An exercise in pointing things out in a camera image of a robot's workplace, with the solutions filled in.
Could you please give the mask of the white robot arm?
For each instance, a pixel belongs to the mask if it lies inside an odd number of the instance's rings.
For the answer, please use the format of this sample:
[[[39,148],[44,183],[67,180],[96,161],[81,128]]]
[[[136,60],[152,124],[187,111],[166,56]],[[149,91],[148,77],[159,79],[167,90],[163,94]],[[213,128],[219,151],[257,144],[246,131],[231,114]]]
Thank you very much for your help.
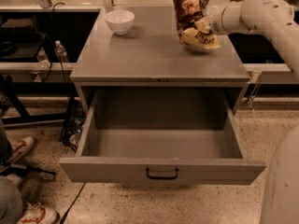
[[[263,35],[295,77],[299,77],[299,30],[293,10],[283,0],[243,0],[207,6],[216,34]],[[299,126],[277,146],[266,178],[260,224],[299,224]]]

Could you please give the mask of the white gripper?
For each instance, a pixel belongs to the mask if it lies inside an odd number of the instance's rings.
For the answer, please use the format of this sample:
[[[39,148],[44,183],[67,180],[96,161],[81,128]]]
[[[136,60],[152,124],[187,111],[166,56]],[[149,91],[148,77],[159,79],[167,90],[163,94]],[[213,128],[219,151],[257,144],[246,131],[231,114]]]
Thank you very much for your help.
[[[203,18],[195,23],[199,33],[209,34],[210,29],[215,35],[228,35],[229,32],[223,24],[223,14],[229,4],[211,5],[206,9],[207,18]]]

